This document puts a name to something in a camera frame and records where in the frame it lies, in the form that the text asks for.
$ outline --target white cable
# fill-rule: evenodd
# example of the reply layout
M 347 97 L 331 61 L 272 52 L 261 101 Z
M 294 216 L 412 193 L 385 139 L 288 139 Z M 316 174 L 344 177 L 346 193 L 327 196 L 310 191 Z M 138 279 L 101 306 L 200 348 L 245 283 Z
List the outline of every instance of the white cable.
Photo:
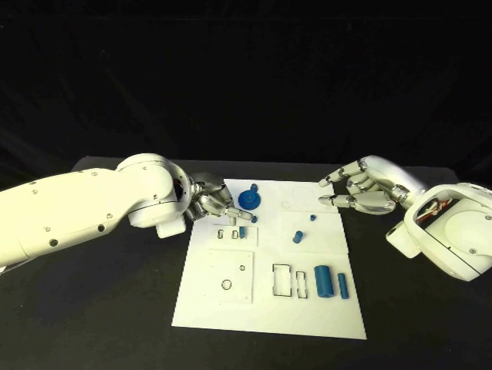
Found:
M 16 267 L 20 267 L 23 264 L 26 264 L 27 262 L 30 262 L 35 258 L 29 258 L 27 260 L 25 260 L 23 262 L 20 262 L 16 266 L 12 266 L 10 268 L 6 268 L 1 272 L 0 272 L 0 275 L 4 274 L 6 272 L 9 272 L 10 270 L 13 270 Z

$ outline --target white board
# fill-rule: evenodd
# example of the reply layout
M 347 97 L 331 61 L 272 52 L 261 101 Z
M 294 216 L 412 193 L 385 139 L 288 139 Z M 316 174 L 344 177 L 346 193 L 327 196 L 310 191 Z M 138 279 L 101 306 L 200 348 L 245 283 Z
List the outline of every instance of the white board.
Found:
M 244 244 L 239 247 L 218 245 L 212 239 L 213 225 L 228 225 L 226 217 L 205 217 L 196 221 L 172 325 L 366 339 L 339 212 L 336 207 L 324 206 L 317 201 L 317 198 L 331 190 L 320 188 L 316 183 L 229 179 L 226 185 L 235 200 L 252 183 L 257 183 L 261 195 L 261 205 L 252 210 L 258 221 L 252 224 L 249 221 L 238 220 L 236 226 L 255 225 L 257 244 L 255 246 Z M 310 221 L 310 214 L 317 216 L 314 221 Z M 304 248 L 300 246 L 301 243 L 293 245 L 291 242 L 297 227 L 303 228 L 304 232 L 301 241 Z M 222 301 L 216 303 L 200 294 L 200 291 L 208 290 L 202 287 L 216 284 L 210 283 L 209 276 L 203 275 L 209 265 L 206 253 L 215 249 L 245 251 L 252 254 L 249 304 Z M 272 294 L 272 264 L 290 265 L 291 297 L 277 297 Z M 316 292 L 314 266 L 321 264 L 329 265 L 333 275 L 331 298 L 320 298 Z M 307 298 L 297 296 L 295 271 L 304 272 Z M 340 298 L 336 277 L 340 272 L 346 275 L 347 300 Z

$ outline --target small blue piece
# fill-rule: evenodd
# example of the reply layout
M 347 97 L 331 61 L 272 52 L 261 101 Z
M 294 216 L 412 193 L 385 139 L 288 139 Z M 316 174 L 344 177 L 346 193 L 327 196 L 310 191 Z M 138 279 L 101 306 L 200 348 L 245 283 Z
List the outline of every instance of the small blue piece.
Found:
M 261 196 L 257 191 L 258 186 L 254 183 L 249 190 L 242 191 L 238 195 L 238 204 L 245 210 L 254 210 L 261 204 Z
M 331 298 L 334 296 L 334 292 L 333 292 L 331 272 L 329 271 L 327 266 L 323 265 L 316 266 L 314 279 L 319 297 Z
M 343 273 L 337 274 L 337 278 L 339 278 L 340 298 L 349 299 L 346 277 L 343 276 Z
M 301 231 L 295 231 L 295 235 L 293 237 L 293 242 L 298 243 L 301 238 L 304 237 L 304 233 Z

